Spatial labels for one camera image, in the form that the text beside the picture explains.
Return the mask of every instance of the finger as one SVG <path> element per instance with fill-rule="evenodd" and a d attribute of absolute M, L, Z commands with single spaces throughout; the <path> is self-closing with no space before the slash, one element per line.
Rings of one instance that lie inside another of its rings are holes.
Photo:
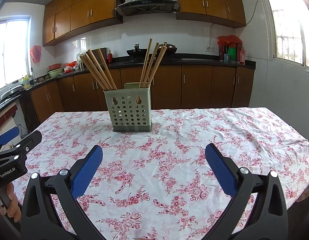
<path fill-rule="evenodd" d="M 8 217 L 13 217 L 14 214 L 16 213 L 16 209 L 18 208 L 18 199 L 16 195 L 13 195 L 13 199 L 10 202 L 10 206 L 8 207 Z"/>
<path fill-rule="evenodd" d="M 13 186 L 13 183 L 10 182 L 7 184 L 7 195 L 9 197 L 10 200 L 13 199 L 13 195 L 14 195 L 14 186 Z"/>
<path fill-rule="evenodd" d="M 20 219 L 21 219 L 21 210 L 20 210 L 20 208 L 18 207 L 18 208 L 16 209 L 16 213 L 15 213 L 14 216 L 13 216 L 13 220 L 14 220 L 14 222 L 19 222 Z"/>
<path fill-rule="evenodd" d="M 4 216 L 7 213 L 6 209 L 0 206 L 0 214 Z"/>

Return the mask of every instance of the table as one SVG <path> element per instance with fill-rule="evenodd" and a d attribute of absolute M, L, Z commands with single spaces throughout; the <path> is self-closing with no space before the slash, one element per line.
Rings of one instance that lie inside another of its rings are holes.
<path fill-rule="evenodd" d="M 309 195 L 309 142 L 266 108 L 157 110 L 152 123 L 151 133 L 115 133 L 108 112 L 53 114 L 38 127 L 42 142 L 28 154 L 29 172 L 14 182 L 18 199 L 31 173 L 57 174 L 97 144 L 103 161 L 78 202 L 106 239 L 201 239 L 230 201 L 205 160 L 211 142 L 239 167 L 276 171 L 287 207 Z"/>

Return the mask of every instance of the range hood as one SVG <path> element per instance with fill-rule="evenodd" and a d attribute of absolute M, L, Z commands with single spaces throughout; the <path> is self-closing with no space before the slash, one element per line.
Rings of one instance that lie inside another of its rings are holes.
<path fill-rule="evenodd" d="M 146 13 L 171 13 L 179 9 L 175 0 L 135 0 L 119 5 L 115 10 L 122 16 Z"/>

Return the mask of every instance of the red bottle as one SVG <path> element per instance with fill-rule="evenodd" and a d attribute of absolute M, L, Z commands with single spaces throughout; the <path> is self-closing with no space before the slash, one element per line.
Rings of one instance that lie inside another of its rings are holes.
<path fill-rule="evenodd" d="M 108 52 L 109 52 L 107 55 L 108 63 L 111 63 L 113 60 L 113 56 L 112 56 L 111 50 L 109 50 Z"/>

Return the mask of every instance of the pink flower pattern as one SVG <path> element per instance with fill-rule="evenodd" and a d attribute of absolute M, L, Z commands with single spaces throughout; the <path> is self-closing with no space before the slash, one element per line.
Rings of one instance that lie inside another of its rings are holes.
<path fill-rule="evenodd" d="M 205 160 L 208 143 L 253 173 L 276 171 L 287 207 L 309 196 L 309 142 L 266 108 L 155 110 L 150 133 L 115 133 L 108 112 L 55 113 L 38 130 L 42 143 L 14 182 L 18 199 L 33 172 L 57 174 L 99 145 L 103 161 L 77 201 L 107 239 L 200 240 L 231 199 Z M 52 201 L 74 232 L 57 196 Z"/>

